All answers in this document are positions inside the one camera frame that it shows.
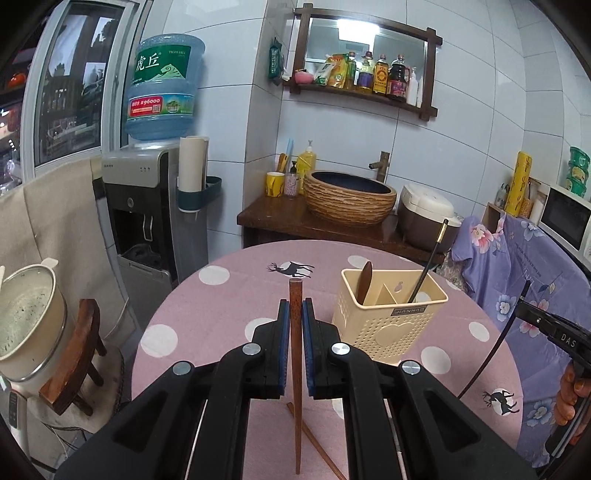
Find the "green label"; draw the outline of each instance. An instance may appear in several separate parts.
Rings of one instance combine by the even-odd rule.
[[[191,47],[159,45],[138,52],[135,61],[134,85],[150,80],[185,79]]]
[[[194,105],[193,95],[183,93],[164,93],[149,95],[129,100],[128,118],[153,115],[192,115]]]

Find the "polka dot tablecloth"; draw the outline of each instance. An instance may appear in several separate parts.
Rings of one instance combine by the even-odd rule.
[[[258,325],[277,318],[280,300],[289,297],[290,277],[304,279],[304,297],[312,298],[316,317],[330,322],[340,271],[362,268],[367,260],[376,270],[420,268],[410,260],[372,248],[315,240],[258,245],[202,268],[166,298],[150,321],[135,359],[133,397],[177,361],[188,360],[194,365],[216,362],[228,350],[249,342]],[[464,292],[438,275],[434,278],[449,301],[404,357],[422,363],[457,395],[486,358],[499,332]],[[501,404],[498,398],[506,401]],[[306,438],[302,441],[301,475],[295,475],[294,426],[285,406],[291,400],[289,380],[282,399],[251,402],[245,480],[335,478]],[[517,445],[522,391],[507,344],[502,344],[463,402],[509,445]],[[312,400],[304,386],[303,409],[304,421],[348,476],[342,402]]]

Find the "water bottle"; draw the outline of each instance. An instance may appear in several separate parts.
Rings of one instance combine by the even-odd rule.
[[[205,44],[197,37],[166,34],[139,44],[127,94],[127,133],[153,141],[186,135],[193,126]]]

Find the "purple floral fabric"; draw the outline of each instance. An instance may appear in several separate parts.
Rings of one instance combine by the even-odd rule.
[[[452,248],[464,262],[468,295],[499,330],[506,325],[526,280],[526,301],[591,330],[591,288],[568,255],[526,220],[503,216],[496,232],[476,217],[466,218]],[[516,319],[506,341],[523,388],[523,424],[517,452],[532,466],[548,462],[544,442],[553,425],[556,393],[569,357],[532,325]]]

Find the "woven basin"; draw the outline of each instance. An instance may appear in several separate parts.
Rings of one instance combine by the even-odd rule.
[[[396,203],[396,190],[381,182],[336,171],[308,172],[304,177],[308,208],[345,225],[374,225]]]

